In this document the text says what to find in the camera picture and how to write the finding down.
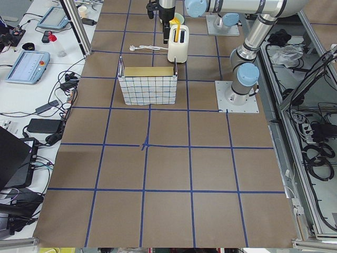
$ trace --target red object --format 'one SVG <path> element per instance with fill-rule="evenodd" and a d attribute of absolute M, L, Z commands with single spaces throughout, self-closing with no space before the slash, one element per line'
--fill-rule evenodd
<path fill-rule="evenodd" d="M 51 42 L 57 41 L 56 36 L 52 34 L 51 32 L 49 32 L 48 38 Z"/>

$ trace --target power adapter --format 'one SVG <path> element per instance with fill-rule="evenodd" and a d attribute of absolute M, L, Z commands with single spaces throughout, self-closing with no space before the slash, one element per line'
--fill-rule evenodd
<path fill-rule="evenodd" d="M 69 80 L 60 84 L 60 89 L 63 91 L 69 91 L 70 89 L 77 88 L 79 80 Z"/>
<path fill-rule="evenodd" d="M 61 120 L 31 119 L 27 131 L 30 133 L 57 133 L 61 126 Z"/>
<path fill-rule="evenodd" d="M 62 139 L 62 134 L 60 134 L 62 124 L 61 120 L 31 119 L 29 125 L 23 128 L 22 135 L 26 138 L 29 137 L 25 132 L 25 128 L 30 133 L 51 133 L 46 137 L 45 144 L 39 143 L 40 146 L 50 147 Z"/>

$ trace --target cup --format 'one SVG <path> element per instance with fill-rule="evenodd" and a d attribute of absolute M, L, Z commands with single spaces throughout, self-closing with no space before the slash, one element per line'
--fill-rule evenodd
<path fill-rule="evenodd" d="M 88 17 L 88 8 L 85 6 L 80 6 L 78 9 L 78 13 L 81 18 L 87 18 Z"/>

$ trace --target table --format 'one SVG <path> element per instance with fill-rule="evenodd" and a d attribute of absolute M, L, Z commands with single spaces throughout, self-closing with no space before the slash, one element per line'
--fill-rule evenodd
<path fill-rule="evenodd" d="M 28 9 L 28 13 L 34 13 L 37 15 L 44 15 L 51 5 L 50 0 L 34 0 Z M 101 11 L 102 5 L 96 5 L 95 8 L 97 11 L 89 9 L 88 18 L 97 20 Z M 28 20 L 39 17 L 27 14 L 23 17 L 20 24 L 25 24 Z M 57 57 L 51 43 L 44 44 L 41 41 L 43 36 L 42 33 L 35 31 L 35 27 L 38 21 L 31 20 L 30 23 L 23 25 L 23 29 L 26 30 L 26 34 L 23 36 L 18 47 L 14 50 L 12 47 L 9 51 L 0 54 L 0 64 L 9 64 L 13 65 L 22 51 L 22 45 L 27 42 L 33 42 L 35 44 L 35 50 L 49 52 L 51 54 L 51 60 L 45 73 L 43 74 L 41 80 L 34 85 L 27 84 L 16 84 L 16 83 L 7 83 L 4 81 L 10 68 L 9 67 L 0 67 L 0 112 L 16 112 L 22 111 L 27 113 L 35 112 L 35 109 L 43 104 L 48 102 L 48 97 L 53 90 L 54 84 L 57 82 L 57 76 L 60 72 L 69 69 L 72 64 L 81 60 L 83 58 L 80 47 L 77 43 L 75 35 L 72 29 L 67 31 L 62 31 L 56 33 L 58 40 L 63 44 L 67 55 L 65 57 Z M 89 40 L 93 38 L 95 31 L 95 26 L 84 25 L 85 31 Z M 81 74 L 85 60 L 80 61 L 78 64 L 71 68 L 71 71 L 74 71 L 78 74 Z M 57 96 L 65 102 L 67 97 L 62 91 L 57 92 Z M 51 109 L 41 115 L 49 116 L 56 112 L 57 109 Z M 18 132 L 15 134 L 18 138 L 22 138 L 22 129 L 24 126 L 28 125 L 30 119 L 40 118 L 36 115 L 27 116 L 24 118 L 10 118 L 7 116 L 0 115 L 0 120 L 12 120 L 17 122 Z M 60 119 L 59 113 L 56 112 L 53 116 L 50 116 L 49 119 Z M 37 140 L 44 143 L 44 139 L 48 134 L 30 134 L 30 137 L 35 137 Z M 55 157 L 57 151 L 60 147 L 60 142 L 56 143 L 52 147 L 41 147 L 38 150 L 38 155 L 45 157 L 52 162 L 55 162 Z M 35 192 L 42 192 L 48 182 L 48 172 L 46 169 L 40 169 L 34 171 L 32 184 L 28 187 L 30 190 Z M 21 232 L 16 232 L 15 235 L 6 238 L 9 239 L 25 239 L 31 238 L 36 227 L 36 222 L 25 226 Z"/>

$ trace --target desk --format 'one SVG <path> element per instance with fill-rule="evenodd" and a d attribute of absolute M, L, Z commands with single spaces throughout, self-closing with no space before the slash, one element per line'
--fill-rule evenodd
<path fill-rule="evenodd" d="M 38 15 L 44 15 L 49 9 L 48 4 L 51 3 L 49 0 L 34 0 L 32 5 L 27 12 L 34 13 Z M 101 5 L 96 5 L 95 8 L 97 11 L 88 8 L 90 10 L 88 17 L 94 20 L 98 19 L 98 16 L 101 11 Z M 39 17 L 33 15 L 25 15 L 21 20 L 20 24 L 26 23 L 31 18 L 39 19 Z M 23 29 L 26 30 L 26 34 L 23 36 L 16 52 L 11 48 L 8 52 L 0 54 L 0 64 L 9 64 L 12 65 L 20 52 L 22 51 L 22 45 L 27 42 L 33 42 L 37 51 L 47 51 L 51 54 L 51 60 L 45 73 L 43 74 L 41 80 L 34 85 L 26 84 L 16 84 L 16 83 L 7 83 L 4 81 L 6 78 L 9 68 L 0 67 L 0 111 L 1 112 L 26 112 L 33 113 L 35 109 L 43 104 L 48 102 L 49 94 L 51 93 L 54 84 L 57 82 L 57 76 L 60 72 L 67 70 L 75 62 L 83 58 L 80 47 L 77 43 L 75 35 L 72 30 L 62 31 L 57 33 L 57 38 L 63 44 L 67 56 L 59 58 L 56 56 L 55 51 L 51 43 L 44 44 L 41 41 L 43 36 L 42 33 L 35 31 L 35 27 L 38 21 L 32 20 L 30 23 L 25 24 Z M 89 40 L 92 40 L 95 26 L 84 25 L 87 32 Z M 72 71 L 81 74 L 85 61 L 81 61 L 71 68 Z M 58 91 L 57 96 L 65 102 L 67 97 L 62 91 Z M 52 95 L 51 101 L 56 99 L 55 95 Z M 55 112 L 55 108 L 51 109 L 41 115 L 48 116 L 52 115 Z M 11 118 L 6 116 L 0 116 L 0 120 L 12 120 L 17 122 L 18 132 L 15 134 L 18 138 L 22 138 L 22 129 L 26 126 L 30 119 L 39 118 L 36 115 L 27 116 L 24 118 Z M 55 113 L 49 119 L 60 119 L 59 113 Z M 29 136 L 35 137 L 37 140 L 44 142 L 47 134 L 30 134 Z M 38 155 L 45 157 L 52 162 L 55 162 L 55 157 L 57 151 L 60 147 L 60 142 L 56 143 L 52 147 L 41 147 L 38 150 Z M 32 184 L 29 186 L 29 189 L 35 192 L 42 192 L 48 181 L 48 172 L 45 169 L 40 169 L 34 171 Z M 36 227 L 36 222 L 25 226 L 21 232 L 16 232 L 15 235 L 10 236 L 7 239 L 25 239 L 31 238 Z"/>
<path fill-rule="evenodd" d="M 176 104 L 125 105 L 120 54 L 125 66 L 172 66 L 163 52 L 128 50 L 167 47 L 147 2 L 103 4 L 107 25 L 95 31 L 79 86 L 95 103 L 72 111 L 34 235 L 46 247 L 291 247 L 296 231 L 261 104 L 254 115 L 217 111 L 214 81 L 232 80 L 229 55 L 244 36 L 208 36 L 206 18 L 179 5 L 191 37 Z M 103 104 L 98 89 L 111 86 Z"/>

